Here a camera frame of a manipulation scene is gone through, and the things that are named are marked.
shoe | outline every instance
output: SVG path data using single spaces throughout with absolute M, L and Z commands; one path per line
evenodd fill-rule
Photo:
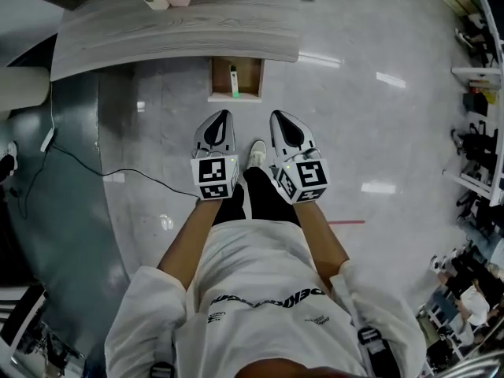
M 260 168 L 266 160 L 266 143 L 262 140 L 256 140 L 250 148 L 249 161 L 246 164 L 246 169 L 250 167 Z
M 448 255 L 448 259 L 450 259 L 450 261 L 453 261 L 455 258 L 459 257 L 460 255 L 462 255 L 464 252 L 465 252 L 465 248 L 466 248 L 466 245 L 462 245 L 462 247 L 460 249 L 453 249 L 450 254 Z
M 15 142 L 9 143 L 9 145 L 7 146 L 6 155 L 12 155 L 14 158 L 14 169 L 10 172 L 10 175 L 12 176 L 14 174 L 14 171 L 16 171 L 17 169 L 17 145 Z
M 450 261 L 451 259 L 449 259 L 447 256 L 443 256 L 441 258 L 441 261 L 439 262 L 439 269 L 441 270 L 446 270 L 447 269 L 447 263 Z
M 458 135 L 457 130 L 454 128 L 451 129 L 450 136 L 457 150 L 460 150 L 464 146 L 464 140 Z
M 439 268 L 439 258 L 437 255 L 434 255 L 432 257 L 428 268 L 429 268 L 429 270 L 432 270 L 435 274 L 438 274 L 439 272 L 441 272 L 441 269 Z
M 461 41 L 462 43 L 464 43 L 465 45 L 467 45 L 468 47 L 470 47 L 471 49 L 474 49 L 474 46 L 469 41 L 469 38 L 467 36 L 465 36 L 462 32 L 460 32 L 458 30 L 458 28 L 455 28 L 455 37 L 459 41 Z

leg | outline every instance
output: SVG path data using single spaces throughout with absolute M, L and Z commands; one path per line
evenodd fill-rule
M 252 218 L 289 221 L 299 225 L 294 207 L 285 202 L 262 169 L 250 167 L 243 173 L 243 177 L 249 187 Z
M 226 221 L 245 220 L 245 212 L 243 211 L 244 198 L 245 192 L 242 185 L 237 183 L 233 196 L 222 201 L 222 205 L 212 225 L 225 223 Z
M 447 273 L 447 272 L 439 272 L 436 274 L 438 276 L 438 280 L 439 282 L 443 285 L 443 286 L 447 286 L 447 283 L 448 283 L 448 280 L 453 277 L 451 274 Z
M 448 298 L 444 296 L 441 291 L 436 290 L 434 292 L 434 294 L 432 295 L 432 302 L 434 302 L 434 304 L 436 304 L 441 309 L 441 312 L 444 315 L 443 320 L 446 320 L 448 323 L 450 323 L 457 316 L 457 308 Z
M 461 282 L 462 286 L 469 287 L 476 279 L 474 271 L 467 265 L 463 256 L 451 260 L 451 265 L 457 271 L 457 280 Z
M 478 251 L 490 261 L 491 255 L 494 253 L 495 247 L 500 241 L 500 237 L 497 234 L 492 234 L 489 239 L 486 239 L 481 232 L 473 227 L 471 223 L 467 220 L 460 219 L 457 222 L 457 226 L 467 235 L 474 246 L 478 248 Z

wooden table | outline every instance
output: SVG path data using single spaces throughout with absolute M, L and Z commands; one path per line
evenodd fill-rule
M 192 0 L 153 11 L 142 0 L 89 0 L 65 13 L 51 80 L 182 56 L 298 60 L 299 0 Z

white cloth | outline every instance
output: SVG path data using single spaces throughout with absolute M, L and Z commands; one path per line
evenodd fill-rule
M 425 341 L 410 308 L 375 270 L 348 261 L 341 273 L 363 320 L 389 341 L 402 376 L 417 376 Z M 268 358 L 366 375 L 350 316 L 327 295 L 297 226 L 217 225 L 193 284 L 201 302 L 187 318 L 180 282 L 140 268 L 106 340 L 110 378 L 147 377 L 154 361 L 174 364 L 179 378 L 233 378 Z
M 450 321 L 449 325 L 457 336 L 457 339 L 459 339 L 464 346 L 470 346 L 474 343 L 473 328 L 469 322 L 462 319 L 460 313 Z
M 480 326 L 487 321 L 490 306 L 485 297 L 473 285 L 461 294 L 460 300 L 471 313 L 471 316 L 467 320 L 470 324 Z

small green item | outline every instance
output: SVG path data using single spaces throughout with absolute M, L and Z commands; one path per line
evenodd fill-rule
M 231 75 L 231 91 L 233 98 L 239 98 L 238 91 L 238 73 L 236 72 L 236 66 L 231 65 L 229 67 L 229 73 Z

